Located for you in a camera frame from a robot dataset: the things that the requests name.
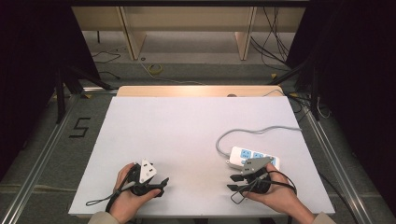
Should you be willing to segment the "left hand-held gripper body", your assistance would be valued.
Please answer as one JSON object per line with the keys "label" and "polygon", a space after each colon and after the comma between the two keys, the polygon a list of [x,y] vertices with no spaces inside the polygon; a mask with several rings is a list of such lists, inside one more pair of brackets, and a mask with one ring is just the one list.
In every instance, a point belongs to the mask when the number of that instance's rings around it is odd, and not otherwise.
{"label": "left hand-held gripper body", "polygon": [[156,168],[147,159],[136,163],[127,175],[127,187],[135,195],[141,196],[156,189],[156,185],[150,185],[150,181],[157,174]]}

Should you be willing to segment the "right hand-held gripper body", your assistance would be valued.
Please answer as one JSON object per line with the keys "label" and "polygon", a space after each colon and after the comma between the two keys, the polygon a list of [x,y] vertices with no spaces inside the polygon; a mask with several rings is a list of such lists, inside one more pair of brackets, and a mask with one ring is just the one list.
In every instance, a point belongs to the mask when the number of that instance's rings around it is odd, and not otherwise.
{"label": "right hand-held gripper body", "polygon": [[256,193],[266,193],[270,188],[271,177],[266,165],[272,162],[271,157],[247,159],[241,171],[241,175],[248,183],[248,190]]}

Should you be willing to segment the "white power strip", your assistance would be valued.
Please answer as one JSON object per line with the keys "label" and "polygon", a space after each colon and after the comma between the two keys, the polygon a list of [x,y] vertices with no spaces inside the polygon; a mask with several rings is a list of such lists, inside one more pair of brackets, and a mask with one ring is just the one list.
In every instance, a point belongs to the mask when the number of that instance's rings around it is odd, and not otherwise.
{"label": "white power strip", "polygon": [[280,158],[265,154],[262,152],[250,150],[243,147],[233,147],[229,159],[226,163],[236,169],[241,171],[247,159],[258,159],[258,158],[270,158],[271,163],[275,166],[277,170],[280,169]]}

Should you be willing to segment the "person's left hand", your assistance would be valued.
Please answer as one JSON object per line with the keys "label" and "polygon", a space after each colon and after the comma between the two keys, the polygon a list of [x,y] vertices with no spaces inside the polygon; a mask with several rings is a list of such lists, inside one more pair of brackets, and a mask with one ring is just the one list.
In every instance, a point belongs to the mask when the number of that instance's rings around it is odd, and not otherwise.
{"label": "person's left hand", "polygon": [[112,204],[109,214],[120,224],[126,224],[134,218],[139,208],[146,202],[155,198],[161,191],[153,189],[145,195],[136,196],[131,191],[125,190]]}

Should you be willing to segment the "person's right hand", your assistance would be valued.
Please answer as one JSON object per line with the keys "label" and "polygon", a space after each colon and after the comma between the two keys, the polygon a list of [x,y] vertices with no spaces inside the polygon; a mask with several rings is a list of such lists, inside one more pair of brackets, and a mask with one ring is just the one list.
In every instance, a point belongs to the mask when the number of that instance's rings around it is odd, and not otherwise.
{"label": "person's right hand", "polygon": [[264,194],[245,191],[243,195],[250,200],[270,207],[278,213],[287,214],[289,216],[294,213],[299,202],[292,189],[277,184],[272,184],[269,190]]}

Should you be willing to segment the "white table mat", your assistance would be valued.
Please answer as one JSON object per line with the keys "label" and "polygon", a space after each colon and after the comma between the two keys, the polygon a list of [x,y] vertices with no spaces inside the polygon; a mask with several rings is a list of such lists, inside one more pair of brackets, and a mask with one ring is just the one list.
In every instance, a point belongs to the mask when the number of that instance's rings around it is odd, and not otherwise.
{"label": "white table mat", "polygon": [[139,217],[274,216],[227,188],[235,170],[225,154],[234,146],[279,157],[299,199],[314,213],[333,213],[285,96],[113,98],[69,213],[88,217],[105,210],[118,171],[147,159],[158,171],[154,182],[169,181]]}

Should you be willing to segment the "wooden table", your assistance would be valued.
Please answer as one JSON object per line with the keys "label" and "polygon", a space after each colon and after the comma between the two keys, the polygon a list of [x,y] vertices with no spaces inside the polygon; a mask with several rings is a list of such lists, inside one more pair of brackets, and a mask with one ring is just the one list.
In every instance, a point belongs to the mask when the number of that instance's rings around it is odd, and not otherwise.
{"label": "wooden table", "polygon": [[118,97],[239,97],[283,96],[279,86],[200,85],[200,86],[122,86]]}

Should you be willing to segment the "black metal stand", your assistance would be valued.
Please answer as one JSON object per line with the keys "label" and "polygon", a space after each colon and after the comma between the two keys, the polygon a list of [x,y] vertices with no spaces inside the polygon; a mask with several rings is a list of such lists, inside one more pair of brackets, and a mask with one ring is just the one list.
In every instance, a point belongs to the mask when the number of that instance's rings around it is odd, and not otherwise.
{"label": "black metal stand", "polygon": [[109,84],[101,80],[93,62],[83,64],[63,63],[58,65],[55,72],[55,91],[58,107],[56,123],[60,123],[63,120],[66,112],[64,88],[67,88],[72,94],[83,93],[83,87],[80,83],[81,79],[87,79],[104,90],[113,90]]}
{"label": "black metal stand", "polygon": [[318,74],[314,62],[311,59],[305,60],[300,65],[291,69],[283,76],[276,78],[270,82],[270,85],[277,85],[283,81],[298,75],[295,88],[298,89],[303,86],[305,81],[306,85],[310,88],[310,111],[316,120],[319,120],[318,110]]}

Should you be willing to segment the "black curtain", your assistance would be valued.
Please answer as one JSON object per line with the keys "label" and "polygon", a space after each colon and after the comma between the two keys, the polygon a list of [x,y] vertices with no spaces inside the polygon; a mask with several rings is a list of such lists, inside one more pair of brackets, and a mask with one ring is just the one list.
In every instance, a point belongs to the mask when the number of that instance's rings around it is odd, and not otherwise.
{"label": "black curtain", "polygon": [[99,74],[70,6],[0,0],[0,180],[54,93],[59,74],[69,86]]}
{"label": "black curtain", "polygon": [[396,0],[307,0],[287,64],[318,92],[396,216]]}

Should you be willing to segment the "wooden shelf unit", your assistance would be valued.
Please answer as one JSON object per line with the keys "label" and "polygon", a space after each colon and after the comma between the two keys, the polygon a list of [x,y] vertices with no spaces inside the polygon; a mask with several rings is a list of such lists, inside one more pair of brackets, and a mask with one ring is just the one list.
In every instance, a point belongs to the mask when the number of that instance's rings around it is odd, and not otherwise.
{"label": "wooden shelf unit", "polygon": [[130,58],[138,58],[149,31],[232,32],[239,57],[248,57],[253,32],[294,33],[304,7],[73,7],[83,31],[122,31]]}

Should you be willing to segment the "aluminium floor rail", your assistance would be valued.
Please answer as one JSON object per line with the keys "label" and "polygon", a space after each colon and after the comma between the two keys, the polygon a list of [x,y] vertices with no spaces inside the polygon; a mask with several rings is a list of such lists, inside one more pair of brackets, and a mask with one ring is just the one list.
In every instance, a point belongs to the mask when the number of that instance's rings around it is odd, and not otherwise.
{"label": "aluminium floor rail", "polygon": [[357,222],[359,224],[374,224],[370,215],[365,208],[363,200],[358,194],[357,189],[351,182],[347,174],[347,170],[344,168],[343,163],[341,163],[340,159],[336,155],[336,152],[325,133],[322,125],[315,119],[311,110],[307,106],[303,106],[303,111],[307,117],[307,120],[312,127],[320,146],[332,168],[332,171],[337,179],[337,182],[340,186],[341,191],[343,191],[345,195],[346,202],[348,207],[350,208],[352,214],[355,216]]}
{"label": "aluminium floor rail", "polygon": [[65,98],[64,117],[57,121],[57,102],[50,99],[28,135],[22,151],[0,180],[0,224],[15,224],[58,143],[78,95]]}

